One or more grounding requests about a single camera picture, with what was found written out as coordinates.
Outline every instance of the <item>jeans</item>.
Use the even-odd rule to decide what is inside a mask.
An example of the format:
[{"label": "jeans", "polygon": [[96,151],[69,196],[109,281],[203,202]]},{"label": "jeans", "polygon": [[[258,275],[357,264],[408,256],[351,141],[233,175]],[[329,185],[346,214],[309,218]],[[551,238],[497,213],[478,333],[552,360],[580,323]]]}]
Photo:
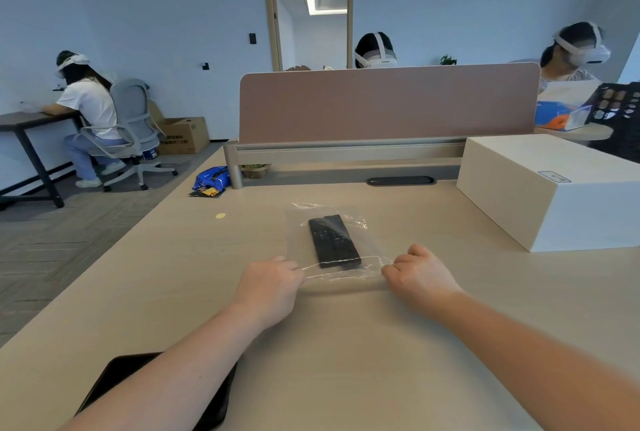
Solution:
[{"label": "jeans", "polygon": [[[122,145],[127,143],[123,138],[116,140],[101,138],[100,142],[105,146]],[[95,170],[93,169],[91,156],[88,152],[90,148],[95,149],[96,146],[89,138],[81,134],[65,136],[63,145],[76,168],[76,174],[78,177],[83,178],[84,180],[95,180],[98,178]],[[109,165],[119,162],[118,159],[110,159],[109,157],[95,157],[95,159],[100,165]]]}]

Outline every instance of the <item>gray office chair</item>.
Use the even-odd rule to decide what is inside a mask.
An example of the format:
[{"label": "gray office chair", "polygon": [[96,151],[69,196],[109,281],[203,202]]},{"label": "gray office chair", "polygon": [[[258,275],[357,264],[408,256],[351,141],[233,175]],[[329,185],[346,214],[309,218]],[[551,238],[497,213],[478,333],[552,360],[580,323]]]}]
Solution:
[{"label": "gray office chair", "polygon": [[138,175],[140,189],[146,191],[147,184],[143,177],[144,172],[178,172],[172,168],[160,166],[160,162],[145,162],[143,152],[156,148],[160,144],[160,137],[164,133],[151,118],[148,109],[147,88],[144,81],[140,79],[124,79],[111,87],[111,97],[118,116],[118,128],[120,136],[127,143],[123,145],[105,146],[98,136],[93,133],[92,128],[109,127],[84,127],[80,132],[89,138],[96,145],[95,150],[89,150],[89,154],[94,157],[109,157],[112,159],[130,160],[131,165],[123,168],[124,171],[116,178],[112,178],[103,183],[104,191],[110,192],[111,185],[120,180],[131,177],[134,173]]}]

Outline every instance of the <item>white sneaker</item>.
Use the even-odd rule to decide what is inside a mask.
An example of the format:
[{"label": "white sneaker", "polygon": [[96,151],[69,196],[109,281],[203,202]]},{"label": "white sneaker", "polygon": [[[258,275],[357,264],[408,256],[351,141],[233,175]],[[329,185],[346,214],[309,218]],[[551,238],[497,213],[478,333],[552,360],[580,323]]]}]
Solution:
[{"label": "white sneaker", "polygon": [[100,185],[102,185],[102,182],[99,178],[96,178],[95,180],[78,180],[76,182],[76,187],[78,189],[91,189],[93,187],[100,187]]},{"label": "white sneaker", "polygon": [[100,175],[109,175],[111,173],[117,172],[118,170],[122,170],[126,166],[127,164],[125,162],[123,162],[122,160],[118,160],[114,164],[107,165],[107,167],[100,172]]}]

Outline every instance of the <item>desk divider panel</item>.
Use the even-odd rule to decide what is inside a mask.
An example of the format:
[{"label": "desk divider panel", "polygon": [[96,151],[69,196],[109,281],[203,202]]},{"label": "desk divider panel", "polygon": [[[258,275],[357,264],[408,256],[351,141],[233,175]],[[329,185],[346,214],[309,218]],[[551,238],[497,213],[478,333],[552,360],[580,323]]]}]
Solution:
[{"label": "desk divider panel", "polygon": [[241,144],[533,133],[535,63],[247,74]]}]

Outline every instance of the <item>clear plastic wrap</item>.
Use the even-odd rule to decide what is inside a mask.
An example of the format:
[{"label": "clear plastic wrap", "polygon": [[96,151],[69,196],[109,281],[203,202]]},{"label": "clear plastic wrap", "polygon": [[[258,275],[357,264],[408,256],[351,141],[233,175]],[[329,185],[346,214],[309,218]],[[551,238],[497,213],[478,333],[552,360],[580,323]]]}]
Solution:
[{"label": "clear plastic wrap", "polygon": [[287,259],[297,261],[307,278],[377,276],[391,262],[382,255],[356,209],[291,203],[284,213]]}]

